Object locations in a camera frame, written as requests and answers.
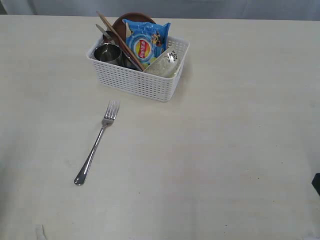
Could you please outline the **stainless steel spoon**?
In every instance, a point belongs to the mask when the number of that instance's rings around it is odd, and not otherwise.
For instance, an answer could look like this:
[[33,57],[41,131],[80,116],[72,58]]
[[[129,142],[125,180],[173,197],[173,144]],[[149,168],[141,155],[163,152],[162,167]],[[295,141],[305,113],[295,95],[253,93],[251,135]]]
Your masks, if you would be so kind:
[[104,43],[108,43],[108,44],[114,44],[114,45],[119,45],[119,40],[117,38],[117,36],[112,32],[112,31],[105,31],[105,34],[103,34],[103,41]]

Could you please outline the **brown round plate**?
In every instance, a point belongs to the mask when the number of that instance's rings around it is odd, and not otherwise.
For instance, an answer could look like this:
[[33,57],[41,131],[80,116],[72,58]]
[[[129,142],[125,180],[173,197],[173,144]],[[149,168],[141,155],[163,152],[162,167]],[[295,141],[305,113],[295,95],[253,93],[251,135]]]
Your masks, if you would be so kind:
[[133,22],[149,22],[153,24],[156,23],[151,17],[143,13],[129,12],[123,14],[113,23],[112,27],[124,42],[126,41],[126,25],[123,23],[123,19],[127,19]]

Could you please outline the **blue Lays chips bag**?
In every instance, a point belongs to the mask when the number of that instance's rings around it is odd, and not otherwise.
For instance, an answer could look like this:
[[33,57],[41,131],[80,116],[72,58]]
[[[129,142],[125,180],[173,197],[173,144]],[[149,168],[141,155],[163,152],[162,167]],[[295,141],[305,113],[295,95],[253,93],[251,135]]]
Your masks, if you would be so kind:
[[171,24],[164,25],[123,19],[125,43],[144,68],[147,68],[166,49]]

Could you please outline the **stainless steel fork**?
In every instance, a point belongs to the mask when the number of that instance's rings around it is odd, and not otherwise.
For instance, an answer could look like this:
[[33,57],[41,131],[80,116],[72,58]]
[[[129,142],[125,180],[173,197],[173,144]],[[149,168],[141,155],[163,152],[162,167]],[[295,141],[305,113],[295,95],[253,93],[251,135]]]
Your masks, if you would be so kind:
[[77,176],[74,179],[74,184],[76,186],[82,186],[87,178],[88,172],[90,170],[91,164],[93,162],[93,158],[95,156],[96,150],[99,146],[99,143],[103,137],[103,134],[105,132],[105,130],[110,127],[118,114],[118,111],[120,109],[120,102],[117,100],[110,100],[106,109],[105,114],[103,115],[103,118],[101,120],[101,128],[100,131],[98,133],[98,136],[93,144],[93,147],[91,149],[91,151],[89,152],[88,157],[86,158],[82,168],[80,169],[79,173],[77,174]]

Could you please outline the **stainless steel cup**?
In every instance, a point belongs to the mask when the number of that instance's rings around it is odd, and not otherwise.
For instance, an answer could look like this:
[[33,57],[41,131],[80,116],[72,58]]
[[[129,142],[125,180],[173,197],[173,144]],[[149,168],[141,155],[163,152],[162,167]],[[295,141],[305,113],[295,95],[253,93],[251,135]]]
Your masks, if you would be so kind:
[[94,57],[101,62],[122,66],[122,50],[112,43],[105,43],[97,47],[93,53]]

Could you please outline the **white floral ceramic bowl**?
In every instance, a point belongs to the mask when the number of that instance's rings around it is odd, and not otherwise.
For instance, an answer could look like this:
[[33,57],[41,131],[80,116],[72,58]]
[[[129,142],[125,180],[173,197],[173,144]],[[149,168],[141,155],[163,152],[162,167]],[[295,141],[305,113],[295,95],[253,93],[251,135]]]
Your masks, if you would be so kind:
[[171,78],[178,69],[179,57],[174,45],[166,49],[143,72],[163,78]]

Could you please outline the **black object at right edge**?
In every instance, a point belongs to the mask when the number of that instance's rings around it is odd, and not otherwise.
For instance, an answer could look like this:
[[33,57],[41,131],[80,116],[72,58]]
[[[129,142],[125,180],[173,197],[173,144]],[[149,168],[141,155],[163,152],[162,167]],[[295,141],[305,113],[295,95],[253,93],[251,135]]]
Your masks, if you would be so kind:
[[311,184],[315,191],[320,195],[320,173],[316,173],[311,181]]

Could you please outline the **white plastic perforated basket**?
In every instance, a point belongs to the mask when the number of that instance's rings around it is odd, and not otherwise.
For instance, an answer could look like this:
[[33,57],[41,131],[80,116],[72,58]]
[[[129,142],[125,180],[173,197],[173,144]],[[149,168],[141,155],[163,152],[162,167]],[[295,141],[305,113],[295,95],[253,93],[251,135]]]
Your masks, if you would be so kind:
[[168,37],[167,46],[173,45],[178,56],[177,70],[171,78],[98,61],[94,57],[94,51],[102,44],[103,38],[99,37],[86,53],[86,57],[93,64],[96,78],[102,85],[159,102],[168,102],[172,98],[183,72],[185,57],[190,47],[189,41]]

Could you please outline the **stainless steel table knife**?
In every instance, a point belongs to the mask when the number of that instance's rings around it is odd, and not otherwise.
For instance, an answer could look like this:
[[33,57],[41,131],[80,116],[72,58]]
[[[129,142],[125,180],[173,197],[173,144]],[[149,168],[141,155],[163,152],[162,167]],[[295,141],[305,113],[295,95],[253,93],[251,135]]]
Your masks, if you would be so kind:
[[100,25],[98,25],[98,24],[96,24],[96,27],[97,27],[97,29],[102,33],[102,36],[103,36],[103,34],[105,34],[105,31],[106,30],[104,30]]

